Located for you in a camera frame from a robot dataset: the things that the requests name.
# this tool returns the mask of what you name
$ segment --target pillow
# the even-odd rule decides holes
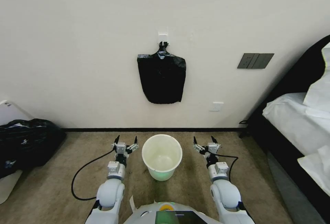
[[[303,104],[330,112],[330,43],[322,49],[322,56],[326,63],[325,72],[319,80],[310,85]]]

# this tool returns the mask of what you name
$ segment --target bucket rim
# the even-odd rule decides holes
[[[173,166],[173,167],[172,167],[171,169],[169,169],[169,170],[157,170],[157,169],[151,167],[151,166],[150,166],[150,165],[144,160],[144,157],[143,157],[143,149],[144,149],[144,145],[146,145],[147,143],[149,143],[149,142],[150,142],[150,139],[151,139],[151,138],[154,138],[154,137],[156,137],[156,136],[167,136],[167,137],[171,137],[171,138],[174,139],[174,141],[176,141],[176,143],[179,145],[179,148],[180,148],[180,159],[179,159],[179,161],[177,162],[177,164],[176,164],[175,166]],[[163,172],[163,173],[164,173],[164,172],[170,172],[170,171],[175,170],[175,169],[179,166],[179,164],[181,163],[181,160],[182,160],[182,147],[181,147],[180,143],[177,141],[177,139],[175,139],[173,136],[166,135],[166,134],[157,134],[157,135],[153,135],[153,136],[149,137],[149,138],[145,141],[145,143],[143,144],[143,147],[142,147],[142,152],[141,152],[141,154],[142,154],[143,162],[144,162],[144,164],[148,167],[148,169],[150,169],[150,170],[152,170],[152,171],[155,171],[155,172],[160,172],[160,173],[162,173],[162,172]]]

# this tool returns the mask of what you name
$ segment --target white bedsheet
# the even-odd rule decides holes
[[[330,113],[303,105],[306,93],[288,93],[267,104],[268,119],[303,155],[330,146]]]
[[[330,147],[325,145],[316,153],[299,158],[298,163],[330,196]]]
[[[302,154],[300,166],[330,196],[330,113],[303,105],[305,93],[289,93],[267,104],[267,118]]]

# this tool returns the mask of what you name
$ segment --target screen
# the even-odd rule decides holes
[[[155,224],[207,224],[194,211],[157,211]]]

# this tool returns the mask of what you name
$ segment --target floor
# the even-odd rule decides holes
[[[137,207],[154,200],[171,201],[189,205],[218,219],[210,195],[211,182],[206,161],[193,149],[193,136],[199,144],[206,145],[211,142],[211,135],[221,143],[219,153],[239,156],[233,167],[232,182],[240,190],[244,205],[255,223],[292,223],[271,176],[266,156],[252,138],[241,140],[236,132],[165,132],[175,137],[183,149],[181,164],[173,177],[165,182],[151,178],[141,157],[144,142],[157,132],[68,133],[65,143],[46,165],[23,172],[9,199],[0,205],[0,223],[84,223],[94,201],[78,201],[71,195],[72,177],[86,162],[111,150],[111,143],[119,134],[120,141],[128,144],[132,144],[137,135],[140,145],[128,158],[119,223],[132,213],[131,195],[134,195]],[[106,166],[113,156],[110,154],[90,164],[78,174],[75,192],[79,197],[96,195],[99,185],[106,180]]]

